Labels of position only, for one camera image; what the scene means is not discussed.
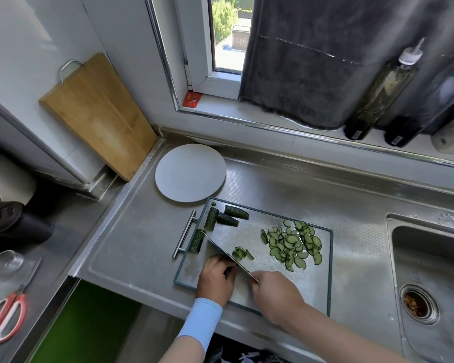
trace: curtain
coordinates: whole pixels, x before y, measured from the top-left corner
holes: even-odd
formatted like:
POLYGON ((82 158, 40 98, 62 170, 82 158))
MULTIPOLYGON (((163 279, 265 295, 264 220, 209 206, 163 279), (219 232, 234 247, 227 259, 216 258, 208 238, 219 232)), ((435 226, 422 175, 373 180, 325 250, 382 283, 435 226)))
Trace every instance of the curtain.
POLYGON ((337 129, 383 65, 421 37, 421 70, 388 117, 454 63, 454 0, 254 0, 239 100, 337 129))

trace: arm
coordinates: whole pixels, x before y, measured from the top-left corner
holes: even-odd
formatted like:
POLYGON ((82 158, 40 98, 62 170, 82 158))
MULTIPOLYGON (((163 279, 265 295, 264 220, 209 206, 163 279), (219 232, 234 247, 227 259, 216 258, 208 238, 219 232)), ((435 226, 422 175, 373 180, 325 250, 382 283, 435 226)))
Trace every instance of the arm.
POLYGON ((235 263, 210 257, 198 278, 195 303, 160 363, 202 363, 222 311, 234 291, 235 263))
POLYGON ((304 303, 296 286, 279 272, 255 271, 254 299, 263 316, 305 343, 328 363, 410 363, 341 326, 304 303))

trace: glass bottle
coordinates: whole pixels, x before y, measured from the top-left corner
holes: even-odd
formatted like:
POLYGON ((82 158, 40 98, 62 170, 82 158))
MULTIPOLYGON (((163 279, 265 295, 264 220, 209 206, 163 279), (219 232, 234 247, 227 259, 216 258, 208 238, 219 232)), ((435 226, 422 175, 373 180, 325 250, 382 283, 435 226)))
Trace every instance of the glass bottle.
POLYGON ((423 41, 424 38, 416 47, 406 48, 398 61, 390 61, 385 65, 348 119, 345 126, 345 136, 348 139, 364 139, 415 76, 419 69, 414 64, 422 56, 420 46, 423 41))
POLYGON ((423 104, 408 115, 396 117, 385 132, 385 141, 398 147, 406 146, 437 117, 454 104, 454 67, 444 69, 430 83, 422 96, 423 104))

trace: light blue arm sleeve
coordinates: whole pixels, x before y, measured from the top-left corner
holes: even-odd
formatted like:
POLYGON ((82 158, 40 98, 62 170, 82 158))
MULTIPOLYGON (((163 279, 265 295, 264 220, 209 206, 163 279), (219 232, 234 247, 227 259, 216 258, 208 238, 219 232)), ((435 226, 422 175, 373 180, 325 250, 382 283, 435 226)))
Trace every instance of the light blue arm sleeve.
POLYGON ((206 298, 197 298, 177 337, 191 336, 203 346, 204 354, 222 316, 222 307, 206 298))

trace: sink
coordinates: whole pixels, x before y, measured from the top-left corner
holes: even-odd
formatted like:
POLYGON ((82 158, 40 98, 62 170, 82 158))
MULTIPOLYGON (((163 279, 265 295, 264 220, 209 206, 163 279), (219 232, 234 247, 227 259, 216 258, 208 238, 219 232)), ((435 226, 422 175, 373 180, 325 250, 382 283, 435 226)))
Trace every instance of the sink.
POLYGON ((402 345, 428 362, 454 362, 454 234, 389 220, 402 345))

